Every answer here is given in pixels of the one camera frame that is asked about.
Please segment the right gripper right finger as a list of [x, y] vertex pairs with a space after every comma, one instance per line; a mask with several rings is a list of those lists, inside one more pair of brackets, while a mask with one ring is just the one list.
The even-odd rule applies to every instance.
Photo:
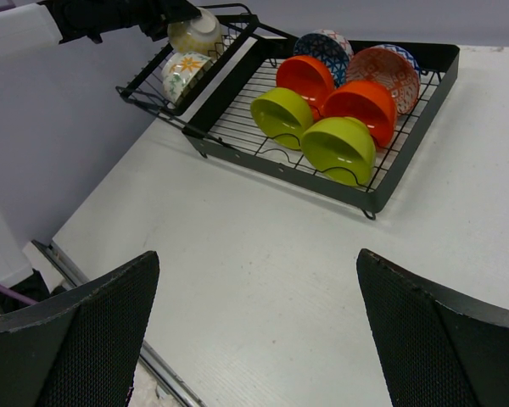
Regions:
[[363, 248], [366, 315], [394, 406], [509, 406], [509, 309]]

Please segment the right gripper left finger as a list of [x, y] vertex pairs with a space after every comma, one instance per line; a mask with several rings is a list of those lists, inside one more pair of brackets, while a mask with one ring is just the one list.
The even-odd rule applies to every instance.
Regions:
[[0, 315], [0, 406], [126, 406], [159, 280], [148, 251]]

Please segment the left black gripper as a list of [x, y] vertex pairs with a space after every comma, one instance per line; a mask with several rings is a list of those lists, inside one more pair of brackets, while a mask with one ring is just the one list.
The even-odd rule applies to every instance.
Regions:
[[62, 43], [87, 37], [99, 44], [103, 33], [134, 26], [156, 42], [167, 37], [169, 23], [201, 16], [200, 10], [188, 0], [39, 1], [38, 4], [50, 12], [62, 35]]

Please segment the yellow teal patterned bowl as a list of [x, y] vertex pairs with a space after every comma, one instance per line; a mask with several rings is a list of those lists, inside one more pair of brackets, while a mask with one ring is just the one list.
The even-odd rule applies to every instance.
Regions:
[[206, 8], [199, 11], [196, 19], [168, 25], [169, 42], [179, 53], [196, 52], [217, 59], [223, 52], [221, 23]]

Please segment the white floral bowl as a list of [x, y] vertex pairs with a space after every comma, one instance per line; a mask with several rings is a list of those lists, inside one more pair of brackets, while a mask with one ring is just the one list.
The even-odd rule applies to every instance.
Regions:
[[202, 53], [174, 53], [161, 71], [165, 99], [178, 106], [212, 65]]

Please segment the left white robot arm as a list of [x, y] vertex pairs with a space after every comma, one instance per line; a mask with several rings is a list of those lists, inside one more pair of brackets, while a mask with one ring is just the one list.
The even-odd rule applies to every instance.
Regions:
[[0, 6], [0, 58], [53, 47], [84, 37], [99, 44], [102, 34], [138, 27], [156, 42], [171, 23], [197, 19], [189, 1], [38, 1]]

